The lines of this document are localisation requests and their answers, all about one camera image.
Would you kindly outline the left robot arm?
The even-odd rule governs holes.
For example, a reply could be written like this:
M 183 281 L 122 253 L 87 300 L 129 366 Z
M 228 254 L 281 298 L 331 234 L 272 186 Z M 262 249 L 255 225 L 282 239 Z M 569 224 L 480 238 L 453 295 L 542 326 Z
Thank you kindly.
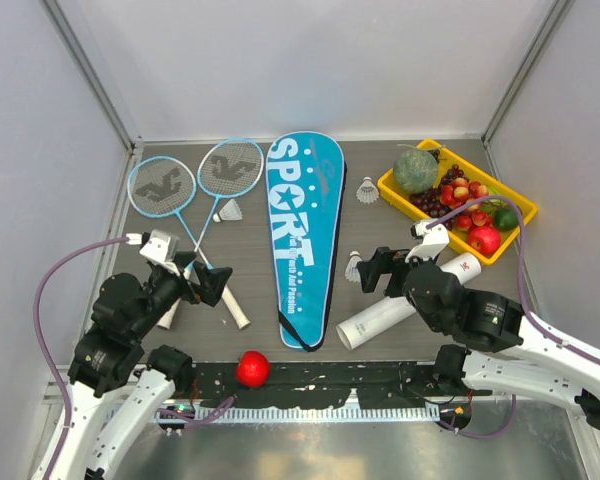
M 64 402 L 36 479 L 109 479 L 144 425 L 170 397 L 186 396 L 193 361 L 163 345 L 149 353 L 135 390 L 122 392 L 145 351 L 144 337 L 178 301 L 215 306 L 232 274 L 208 268 L 192 252 L 149 262 L 140 282 L 107 278 L 92 307 L 93 325 L 79 340 L 65 376 L 52 372 Z

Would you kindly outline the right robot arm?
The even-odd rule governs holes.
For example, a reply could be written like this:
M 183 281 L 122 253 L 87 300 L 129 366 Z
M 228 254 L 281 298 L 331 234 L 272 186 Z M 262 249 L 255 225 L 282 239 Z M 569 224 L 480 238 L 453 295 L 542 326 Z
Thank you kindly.
M 356 268 L 364 292 L 388 275 L 386 297 L 406 302 L 432 332 L 453 339 L 432 370 L 439 391 L 531 397 L 581 414 L 600 431 L 600 349 L 525 313 L 514 300 L 464 286 L 451 268 L 407 250 L 380 247 Z

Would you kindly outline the white shuttlecock tube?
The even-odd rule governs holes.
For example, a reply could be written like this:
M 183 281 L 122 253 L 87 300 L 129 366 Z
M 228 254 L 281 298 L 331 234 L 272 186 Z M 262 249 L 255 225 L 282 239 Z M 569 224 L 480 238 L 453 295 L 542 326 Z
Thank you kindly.
M 481 274 L 478 259 L 463 253 L 441 266 L 445 273 L 455 275 L 464 285 Z M 416 314 L 404 297 L 384 299 L 337 325 L 336 331 L 344 346 L 352 351 L 403 320 Z

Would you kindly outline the shuttlecock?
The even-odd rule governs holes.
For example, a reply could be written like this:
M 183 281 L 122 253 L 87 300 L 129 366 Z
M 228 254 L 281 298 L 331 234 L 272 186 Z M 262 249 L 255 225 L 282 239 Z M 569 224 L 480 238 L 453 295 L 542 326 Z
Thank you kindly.
M 379 198 L 379 191 L 371 177 L 364 177 L 356 190 L 356 198 L 362 204 L 372 204 Z
M 352 283 L 359 283 L 361 281 L 360 272 L 358 270 L 358 263 L 361 261 L 361 255 L 358 251 L 352 251 L 349 254 L 349 260 L 344 272 L 347 281 Z
M 212 216 L 212 220 L 216 223 L 240 221 L 242 219 L 243 213 L 241 207 L 235 199 L 227 201 L 226 204 Z

